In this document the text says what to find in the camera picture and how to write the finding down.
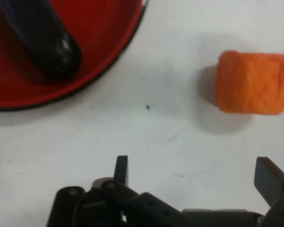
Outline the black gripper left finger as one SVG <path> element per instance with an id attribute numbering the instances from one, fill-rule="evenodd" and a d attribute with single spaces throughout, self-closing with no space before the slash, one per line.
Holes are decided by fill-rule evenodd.
<path id="1" fill-rule="evenodd" d="M 128 157 L 118 156 L 114 176 L 94 181 L 87 192 L 60 189 L 47 222 L 49 227 L 181 227 L 183 215 L 150 193 L 128 187 Z"/>

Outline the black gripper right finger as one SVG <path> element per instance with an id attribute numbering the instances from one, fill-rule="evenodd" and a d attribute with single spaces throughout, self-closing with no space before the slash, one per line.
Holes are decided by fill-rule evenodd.
<path id="1" fill-rule="evenodd" d="M 269 158 L 256 160 L 254 186 L 269 205 L 260 227 L 284 227 L 284 172 Z"/>

